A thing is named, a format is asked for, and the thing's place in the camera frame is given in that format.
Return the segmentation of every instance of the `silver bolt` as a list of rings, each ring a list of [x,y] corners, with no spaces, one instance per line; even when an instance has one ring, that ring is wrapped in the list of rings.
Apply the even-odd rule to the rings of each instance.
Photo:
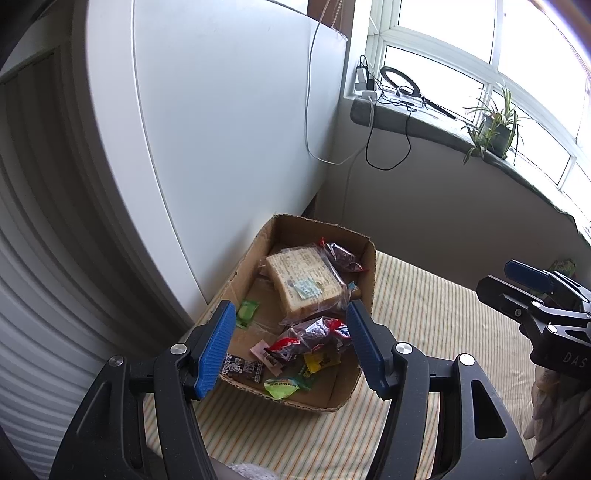
[[[413,347],[411,347],[409,344],[407,343],[398,343],[396,345],[396,351],[398,353],[401,353],[403,355],[408,355],[410,352],[413,351]]]
[[[187,345],[184,343],[175,343],[170,347],[170,353],[173,355],[182,355],[187,351]]]
[[[123,363],[123,357],[121,355],[113,355],[109,358],[109,365],[112,367],[118,367]]]
[[[474,357],[469,353],[463,353],[460,355],[460,362],[466,365],[467,367],[471,367],[476,363],[476,360],[474,360]]]

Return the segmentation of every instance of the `potted plant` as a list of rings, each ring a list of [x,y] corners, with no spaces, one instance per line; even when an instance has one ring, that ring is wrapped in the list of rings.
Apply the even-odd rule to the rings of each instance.
[[[519,144],[519,116],[511,104],[511,91],[505,87],[501,87],[501,90],[503,92],[501,109],[490,96],[490,105],[482,99],[478,99],[479,106],[466,110],[468,113],[481,112],[482,120],[478,127],[467,126],[468,135],[470,135],[474,146],[464,156],[464,165],[473,154],[477,157],[484,157],[486,150],[491,151],[499,158],[506,158],[515,136],[517,136],[517,144]]]

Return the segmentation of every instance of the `window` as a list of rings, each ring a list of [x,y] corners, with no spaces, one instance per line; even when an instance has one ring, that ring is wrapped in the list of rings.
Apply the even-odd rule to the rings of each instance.
[[[464,115],[479,89],[495,101],[500,85],[511,90],[520,162],[591,220],[591,74],[551,16],[530,0],[372,0],[370,17],[374,71],[401,70],[435,103]]]

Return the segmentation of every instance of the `white cable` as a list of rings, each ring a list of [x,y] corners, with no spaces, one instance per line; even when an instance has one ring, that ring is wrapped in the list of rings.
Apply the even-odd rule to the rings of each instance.
[[[306,141],[306,150],[308,154],[314,157],[316,160],[320,160],[321,162],[328,163],[330,165],[342,165],[343,163],[347,162],[351,158],[355,158],[359,155],[363,149],[365,148],[365,144],[367,141],[363,142],[363,145],[353,152],[350,156],[340,162],[331,162],[329,160],[324,160],[323,158],[317,157],[310,151],[310,146],[308,144],[308,104],[310,103],[310,72],[311,72],[311,65],[312,65],[312,51],[314,50],[314,42],[316,42],[316,34],[318,33],[318,29],[320,28],[320,24],[322,23],[322,19],[324,18],[324,14],[326,13],[326,9],[328,8],[330,0],[326,0],[326,5],[324,5],[324,9],[322,10],[322,14],[320,15],[320,19],[318,20],[318,24],[316,25],[316,30],[314,30],[314,36],[312,37],[312,45],[310,46],[310,54],[308,55],[308,72],[306,76],[306,108],[304,110],[304,139]],[[372,127],[374,126],[374,103],[369,100],[369,104],[371,106],[371,113],[369,115],[369,124],[368,124],[368,131],[371,132]]]

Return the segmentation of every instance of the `bread slice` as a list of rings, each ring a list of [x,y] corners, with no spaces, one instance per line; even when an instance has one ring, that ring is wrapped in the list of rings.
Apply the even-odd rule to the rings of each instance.
[[[267,257],[267,271],[287,320],[301,320],[346,301],[346,286],[317,247],[286,249]]]

